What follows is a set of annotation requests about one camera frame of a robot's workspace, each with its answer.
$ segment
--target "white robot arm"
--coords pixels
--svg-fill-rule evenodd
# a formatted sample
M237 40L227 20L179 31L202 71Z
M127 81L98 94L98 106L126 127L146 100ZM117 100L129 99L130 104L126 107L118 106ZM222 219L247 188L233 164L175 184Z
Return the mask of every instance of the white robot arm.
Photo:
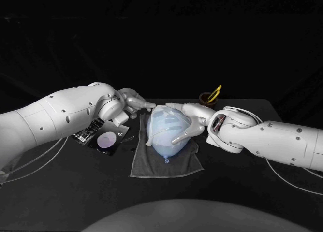
M97 118L120 126L129 120L124 110L136 118L137 110L155 107L133 89L116 91L101 82L52 93L0 115L0 170L19 154L75 134Z
M215 112L198 103L166 105L192 119L173 144L199 135L208 126L207 142L225 151L240 153L246 147L258 157L323 172L323 130L274 121L258 124L233 107Z

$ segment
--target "small container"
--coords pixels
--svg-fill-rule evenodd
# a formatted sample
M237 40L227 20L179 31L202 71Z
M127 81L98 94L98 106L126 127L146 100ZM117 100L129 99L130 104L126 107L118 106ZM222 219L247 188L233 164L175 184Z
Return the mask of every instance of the small container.
M211 109L214 109L215 105L217 105L217 102L218 102L218 98L214 99L214 101L211 103L207 103L207 100L209 98L212 93L202 93L201 96L199 96L199 104L209 107Z

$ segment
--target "cloth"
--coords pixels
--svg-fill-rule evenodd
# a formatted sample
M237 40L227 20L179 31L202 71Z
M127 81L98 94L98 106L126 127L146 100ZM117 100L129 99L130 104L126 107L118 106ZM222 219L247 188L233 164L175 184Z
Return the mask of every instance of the cloth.
M169 157L169 163L165 163L165 158L156 152L153 146L146 146L146 125L149 117L150 114L140 115L140 141L136 149L130 177L183 177L204 170L202 164L196 157L199 145L196 144L194 139L188 141L188 144L181 150L181 152L175 156Z

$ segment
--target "black backdrop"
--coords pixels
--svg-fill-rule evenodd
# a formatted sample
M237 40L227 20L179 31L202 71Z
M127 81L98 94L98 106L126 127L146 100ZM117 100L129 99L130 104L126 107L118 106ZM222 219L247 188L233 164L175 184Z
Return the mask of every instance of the black backdrop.
M146 98L263 98L323 128L323 1L6 6L0 113L103 81Z

